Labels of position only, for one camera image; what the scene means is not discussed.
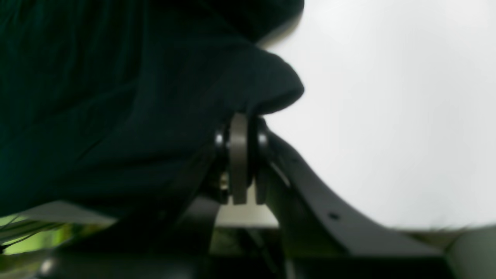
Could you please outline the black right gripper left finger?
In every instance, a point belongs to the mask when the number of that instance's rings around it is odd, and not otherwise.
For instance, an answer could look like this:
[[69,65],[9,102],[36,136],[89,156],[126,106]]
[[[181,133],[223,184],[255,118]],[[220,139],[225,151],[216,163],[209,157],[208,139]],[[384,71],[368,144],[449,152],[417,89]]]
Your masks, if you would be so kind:
[[170,187],[163,253],[208,254],[221,205],[245,204],[247,185],[248,117],[236,113]]

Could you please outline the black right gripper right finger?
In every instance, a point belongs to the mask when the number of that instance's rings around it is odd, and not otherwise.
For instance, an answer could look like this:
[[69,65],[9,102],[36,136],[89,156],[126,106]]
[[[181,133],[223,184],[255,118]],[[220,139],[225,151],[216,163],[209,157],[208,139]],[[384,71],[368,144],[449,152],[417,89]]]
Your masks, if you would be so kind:
[[254,120],[258,204],[274,214],[287,279],[444,279],[443,252],[372,221],[333,192],[291,145]]

